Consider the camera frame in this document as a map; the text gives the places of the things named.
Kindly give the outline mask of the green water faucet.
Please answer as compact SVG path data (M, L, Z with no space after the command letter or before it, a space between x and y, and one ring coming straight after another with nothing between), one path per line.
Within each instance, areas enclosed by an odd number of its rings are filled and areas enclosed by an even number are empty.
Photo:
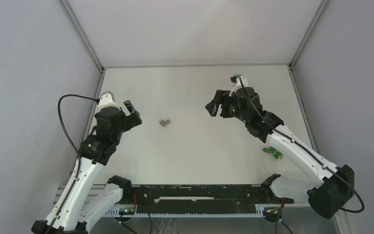
M275 149L274 147L268 147L268 148L265 147L262 149L262 151L265 153L271 154L273 158L276 160L281 160L283 158L283 154L277 149Z

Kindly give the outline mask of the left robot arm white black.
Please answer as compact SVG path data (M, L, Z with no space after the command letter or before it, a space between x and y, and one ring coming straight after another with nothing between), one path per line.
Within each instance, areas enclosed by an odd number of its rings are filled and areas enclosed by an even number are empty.
M46 218L34 222L32 233L88 234L113 204L132 199L133 191L127 187L130 180L116 175L109 179L101 194L85 204L95 179L106 168L122 134L142 123L132 103L126 100L124 105L129 115L114 101L100 100L100 110L94 115L96 125L78 150L79 158L73 170L75 176L69 179Z

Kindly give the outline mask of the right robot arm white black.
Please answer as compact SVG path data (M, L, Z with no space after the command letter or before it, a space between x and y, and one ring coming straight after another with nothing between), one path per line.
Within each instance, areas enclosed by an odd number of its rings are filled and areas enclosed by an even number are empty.
M354 170L348 165L337 166L301 142L283 120L263 109L253 88L240 88L233 93L217 90L205 109L212 117L234 117L243 122L252 136L288 158L308 178L307 188L299 193L289 187L280 189L277 182L265 186L262 197L266 202L274 203L280 197L301 198L318 215L329 219L354 196Z

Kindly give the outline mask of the silver metal elbow fitting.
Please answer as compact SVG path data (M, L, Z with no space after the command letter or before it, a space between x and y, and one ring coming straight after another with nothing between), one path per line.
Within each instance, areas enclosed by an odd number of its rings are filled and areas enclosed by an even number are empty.
M159 124L160 124L162 127L166 127L166 126L169 125L170 123L171 123L171 120L170 120L170 119L159 121Z

